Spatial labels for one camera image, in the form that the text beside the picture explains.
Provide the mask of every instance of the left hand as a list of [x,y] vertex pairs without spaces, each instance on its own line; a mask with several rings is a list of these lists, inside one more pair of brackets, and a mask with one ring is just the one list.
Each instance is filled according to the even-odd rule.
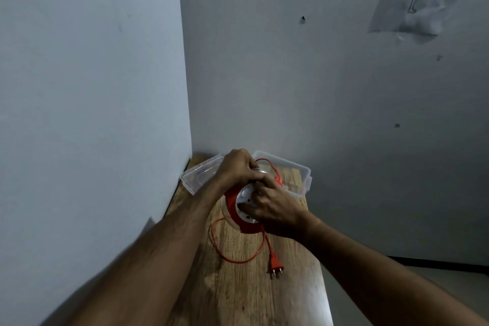
[[224,157],[214,178],[222,183],[224,189],[229,189],[236,184],[246,185],[250,181],[261,181],[264,173],[252,170],[258,168],[257,162],[247,150],[232,150]]

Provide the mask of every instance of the clear plastic container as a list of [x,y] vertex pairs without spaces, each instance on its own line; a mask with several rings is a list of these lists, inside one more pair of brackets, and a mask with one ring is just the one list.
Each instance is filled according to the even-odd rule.
[[[284,188],[296,199],[304,197],[307,191],[309,191],[310,183],[313,180],[313,178],[310,176],[309,168],[296,164],[295,162],[270,155],[269,153],[263,151],[256,151],[253,154],[253,158],[255,160],[261,158],[270,160],[274,168],[276,168],[280,173]],[[258,164],[260,165],[261,169],[273,175],[275,174],[270,164],[265,160],[258,161]]]
[[188,192],[195,195],[200,187],[204,185],[206,181],[212,178],[216,174],[219,165],[223,162],[224,155],[220,153],[209,160],[206,160],[197,166],[184,171],[180,175],[182,181]]
[[[261,158],[270,160],[274,168],[276,168],[280,173],[284,188],[296,199],[304,197],[307,191],[309,191],[310,183],[312,181],[309,168],[296,164],[295,162],[270,155],[269,153],[263,151],[256,151],[253,154],[253,158],[255,160]],[[220,153],[219,155],[216,155],[211,159],[184,171],[180,175],[180,180],[190,193],[195,194],[206,181],[216,174],[216,171],[219,168],[219,165],[221,165],[223,162],[223,159],[224,154]],[[265,160],[258,161],[258,164],[260,165],[261,169],[275,175],[275,172],[270,167],[270,164]]]

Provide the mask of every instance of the human arm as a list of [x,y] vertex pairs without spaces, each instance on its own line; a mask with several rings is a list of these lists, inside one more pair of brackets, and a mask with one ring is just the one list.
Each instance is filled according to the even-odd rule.
[[69,326],[166,323],[190,271],[205,222],[223,193],[262,173],[246,150],[225,156],[216,175],[139,238],[105,274]]
[[310,250],[373,325],[489,325],[440,287],[326,225],[270,176],[263,182],[255,184],[256,207],[240,204],[240,209],[267,232]]

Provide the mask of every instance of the wooden tabletop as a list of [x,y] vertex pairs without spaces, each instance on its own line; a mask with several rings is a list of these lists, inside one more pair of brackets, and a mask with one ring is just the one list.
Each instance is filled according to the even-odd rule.
[[[205,160],[194,155],[187,168]],[[189,195],[179,183],[166,213]],[[307,207],[304,198],[299,203]],[[218,201],[207,227],[222,216]],[[252,256],[262,242],[261,234],[244,235],[226,221],[217,223],[215,233],[223,254],[235,260]],[[167,325],[332,325],[319,261],[293,240],[270,235],[270,241],[284,266],[279,278],[268,273],[266,245],[253,261],[232,264],[217,255],[207,230]]]

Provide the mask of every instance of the left arm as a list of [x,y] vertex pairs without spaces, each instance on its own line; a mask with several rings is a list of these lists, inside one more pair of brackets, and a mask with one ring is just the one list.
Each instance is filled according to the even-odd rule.
[[128,249],[68,326],[165,324],[190,271],[205,222],[216,201],[236,183],[261,180],[246,150],[233,150],[194,196]]

